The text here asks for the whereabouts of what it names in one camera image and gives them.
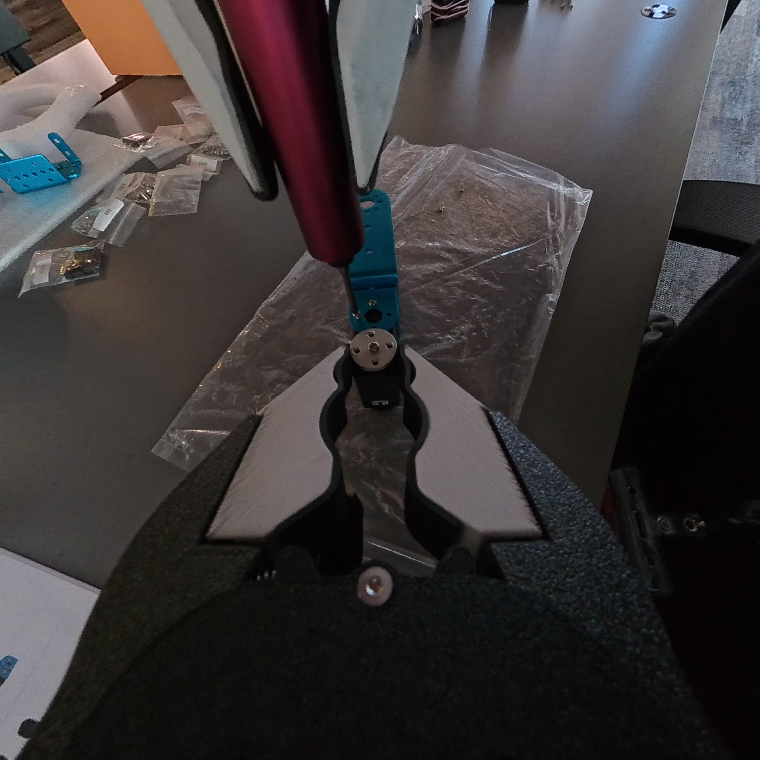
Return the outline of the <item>white foam sheet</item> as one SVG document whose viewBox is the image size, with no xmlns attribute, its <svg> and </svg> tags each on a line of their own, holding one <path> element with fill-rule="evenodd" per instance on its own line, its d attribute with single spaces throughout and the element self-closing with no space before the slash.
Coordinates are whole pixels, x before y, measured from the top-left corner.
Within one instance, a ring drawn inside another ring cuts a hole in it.
<svg viewBox="0 0 760 760">
<path fill-rule="evenodd" d="M 104 65 L 90 42 L 77 43 L 35 68 L 2 84 L 6 87 L 27 86 L 61 82 L 85 84 L 96 89 L 100 95 L 116 83 L 116 77 Z M 117 137 L 109 131 L 116 129 L 112 115 L 106 110 L 109 102 L 98 103 L 81 119 L 74 130 L 62 137 L 79 156 L 82 163 L 81 176 L 65 185 L 44 188 L 19 195 L 2 182 L 1 200 L 1 266 L 9 268 L 33 245 L 52 232 L 65 218 L 76 210 L 76 201 L 84 201 L 86 195 L 102 188 L 107 179 L 113 178 L 126 167 L 116 156 L 113 143 Z M 29 117 L 14 122 L 8 119 L 3 128 L 24 124 Z M 2 150 L 15 156 L 11 145 L 2 142 Z M 52 163 L 63 160 L 48 137 L 34 141 L 30 155 L 42 154 Z"/>
</svg>

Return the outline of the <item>blue metal bracket assembly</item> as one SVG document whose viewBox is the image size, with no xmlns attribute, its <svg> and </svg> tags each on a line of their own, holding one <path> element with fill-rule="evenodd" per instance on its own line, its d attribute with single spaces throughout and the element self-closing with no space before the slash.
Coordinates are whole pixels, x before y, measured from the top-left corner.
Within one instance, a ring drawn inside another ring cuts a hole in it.
<svg viewBox="0 0 760 760">
<path fill-rule="evenodd" d="M 79 156 L 58 133 L 50 132 L 47 137 L 62 155 L 62 161 L 52 163 L 42 154 L 11 159 L 1 150 L 1 180 L 13 192 L 24 195 L 65 185 L 81 176 L 82 163 Z"/>
</svg>

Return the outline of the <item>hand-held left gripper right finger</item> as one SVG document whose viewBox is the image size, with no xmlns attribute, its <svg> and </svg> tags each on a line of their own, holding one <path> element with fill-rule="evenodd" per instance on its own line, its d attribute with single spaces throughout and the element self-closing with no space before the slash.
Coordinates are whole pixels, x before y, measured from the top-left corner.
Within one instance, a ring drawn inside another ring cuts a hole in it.
<svg viewBox="0 0 760 760">
<path fill-rule="evenodd" d="M 415 350 L 410 398 L 422 425 L 407 484 L 454 527 L 454 540 L 537 540 L 540 523 L 486 408 Z"/>
</svg>

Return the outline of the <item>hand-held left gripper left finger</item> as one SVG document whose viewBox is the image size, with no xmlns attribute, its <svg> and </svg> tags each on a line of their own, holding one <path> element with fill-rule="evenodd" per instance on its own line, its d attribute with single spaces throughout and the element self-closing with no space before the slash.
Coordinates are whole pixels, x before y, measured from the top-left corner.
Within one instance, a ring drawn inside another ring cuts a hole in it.
<svg viewBox="0 0 760 760">
<path fill-rule="evenodd" d="M 363 542 L 363 509 L 347 494 L 337 450 L 352 381 L 349 349 L 339 347 L 264 408 L 208 540 L 263 543 L 315 517 L 328 541 Z"/>
</svg>

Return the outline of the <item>black office chair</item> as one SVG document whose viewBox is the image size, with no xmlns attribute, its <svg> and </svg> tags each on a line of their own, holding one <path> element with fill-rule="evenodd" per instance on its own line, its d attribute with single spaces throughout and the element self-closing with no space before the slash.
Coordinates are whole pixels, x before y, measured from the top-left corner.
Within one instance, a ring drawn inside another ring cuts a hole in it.
<svg viewBox="0 0 760 760">
<path fill-rule="evenodd" d="M 758 242 L 637 371 L 615 457 L 651 511 L 705 523 L 660 544 L 673 592 L 657 606 L 710 722 L 758 758 Z"/>
<path fill-rule="evenodd" d="M 683 182 L 642 347 L 669 337 L 699 299 L 759 237 L 759 186 L 743 182 Z"/>
</svg>

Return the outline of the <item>red electric screwdriver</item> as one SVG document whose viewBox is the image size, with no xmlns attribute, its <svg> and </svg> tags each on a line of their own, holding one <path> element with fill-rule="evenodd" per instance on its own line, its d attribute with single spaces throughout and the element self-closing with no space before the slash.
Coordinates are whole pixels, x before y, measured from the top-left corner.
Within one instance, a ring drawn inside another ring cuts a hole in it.
<svg viewBox="0 0 760 760">
<path fill-rule="evenodd" d="M 365 243 L 320 1 L 218 2 L 268 133 L 309 254 L 337 268 L 359 314 L 349 266 Z"/>
</svg>

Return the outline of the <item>large clear plastic bag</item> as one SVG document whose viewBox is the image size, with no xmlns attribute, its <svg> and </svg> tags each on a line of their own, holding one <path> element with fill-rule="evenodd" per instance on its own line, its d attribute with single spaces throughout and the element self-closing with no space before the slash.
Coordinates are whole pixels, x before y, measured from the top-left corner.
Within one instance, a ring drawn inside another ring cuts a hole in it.
<svg viewBox="0 0 760 760">
<path fill-rule="evenodd" d="M 383 151 L 376 188 L 391 201 L 402 339 L 516 422 L 591 191 L 492 148 L 430 147 L 400 136 Z M 445 212 L 436 214 L 440 204 Z M 343 302 L 326 266 L 304 254 L 154 453 L 186 470 L 198 466 L 241 420 L 348 342 Z"/>
</svg>

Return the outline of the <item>blue metal U bracket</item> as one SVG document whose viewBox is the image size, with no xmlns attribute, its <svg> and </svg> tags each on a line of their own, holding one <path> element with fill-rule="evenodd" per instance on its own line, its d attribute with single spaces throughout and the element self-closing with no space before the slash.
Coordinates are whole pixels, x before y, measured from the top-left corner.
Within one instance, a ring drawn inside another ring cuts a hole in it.
<svg viewBox="0 0 760 760">
<path fill-rule="evenodd" d="M 400 336 L 400 299 L 391 201 L 380 189 L 359 197 L 365 244 L 349 266 L 357 312 L 353 329 L 382 329 Z"/>
</svg>

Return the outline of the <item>orange cardboard box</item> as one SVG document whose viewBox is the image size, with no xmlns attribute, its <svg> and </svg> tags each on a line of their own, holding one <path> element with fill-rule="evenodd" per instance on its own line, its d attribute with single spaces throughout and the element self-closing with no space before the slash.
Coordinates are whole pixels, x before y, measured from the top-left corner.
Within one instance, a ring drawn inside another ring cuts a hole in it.
<svg viewBox="0 0 760 760">
<path fill-rule="evenodd" d="M 114 75 L 181 75 L 141 1 L 63 1 Z"/>
</svg>

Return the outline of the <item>black servo motor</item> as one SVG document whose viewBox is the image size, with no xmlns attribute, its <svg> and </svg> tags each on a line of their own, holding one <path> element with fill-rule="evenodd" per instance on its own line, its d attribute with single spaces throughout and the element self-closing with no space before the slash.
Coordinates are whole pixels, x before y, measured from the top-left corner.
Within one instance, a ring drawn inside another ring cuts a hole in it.
<svg viewBox="0 0 760 760">
<path fill-rule="evenodd" d="M 350 342 L 349 354 L 363 406 L 380 411 L 398 407 L 405 370 L 393 333 L 378 327 L 360 331 Z"/>
</svg>

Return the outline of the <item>white instruction manual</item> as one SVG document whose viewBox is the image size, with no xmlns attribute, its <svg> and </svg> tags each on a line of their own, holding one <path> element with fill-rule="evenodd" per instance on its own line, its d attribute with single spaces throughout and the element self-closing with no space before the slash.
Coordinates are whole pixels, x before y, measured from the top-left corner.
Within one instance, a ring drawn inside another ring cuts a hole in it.
<svg viewBox="0 0 760 760">
<path fill-rule="evenodd" d="M 59 690 L 100 590 L 1 550 L 1 756 L 16 758 Z"/>
</svg>

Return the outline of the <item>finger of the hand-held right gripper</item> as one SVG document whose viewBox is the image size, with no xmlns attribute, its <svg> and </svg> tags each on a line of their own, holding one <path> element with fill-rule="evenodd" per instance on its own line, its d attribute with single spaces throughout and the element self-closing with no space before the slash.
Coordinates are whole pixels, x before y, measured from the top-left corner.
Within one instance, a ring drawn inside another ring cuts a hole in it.
<svg viewBox="0 0 760 760">
<path fill-rule="evenodd" d="M 216 3 L 143 5 L 253 195 L 275 199 L 277 170 L 269 139 Z"/>
<path fill-rule="evenodd" d="M 414 1 L 330 1 L 328 41 L 350 177 L 375 186 L 407 58 Z"/>
</svg>

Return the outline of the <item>white foam insert with hole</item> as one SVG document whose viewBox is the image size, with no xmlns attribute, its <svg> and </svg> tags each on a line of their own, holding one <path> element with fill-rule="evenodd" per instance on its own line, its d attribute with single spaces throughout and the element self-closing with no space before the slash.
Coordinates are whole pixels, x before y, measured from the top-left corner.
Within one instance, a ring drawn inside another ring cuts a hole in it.
<svg viewBox="0 0 760 760">
<path fill-rule="evenodd" d="M 57 133 L 68 136 L 100 101 L 100 92 L 85 84 L 50 82 L 24 87 L 2 86 L 2 124 L 29 117 L 24 124 L 3 128 L 2 142 L 36 141 Z"/>
</svg>

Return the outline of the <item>pile of small hardware bags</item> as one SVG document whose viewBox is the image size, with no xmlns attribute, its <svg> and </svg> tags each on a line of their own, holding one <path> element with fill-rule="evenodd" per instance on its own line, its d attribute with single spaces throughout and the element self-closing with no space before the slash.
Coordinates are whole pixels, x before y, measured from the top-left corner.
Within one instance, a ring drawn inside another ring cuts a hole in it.
<svg viewBox="0 0 760 760">
<path fill-rule="evenodd" d="M 19 297 L 97 279 L 104 251 L 123 248 L 146 217 L 195 214 L 205 181 L 230 154 L 194 96 L 173 102 L 179 123 L 135 132 L 113 143 L 126 163 L 102 188 L 76 201 L 76 244 L 41 249 L 30 257 Z"/>
</svg>

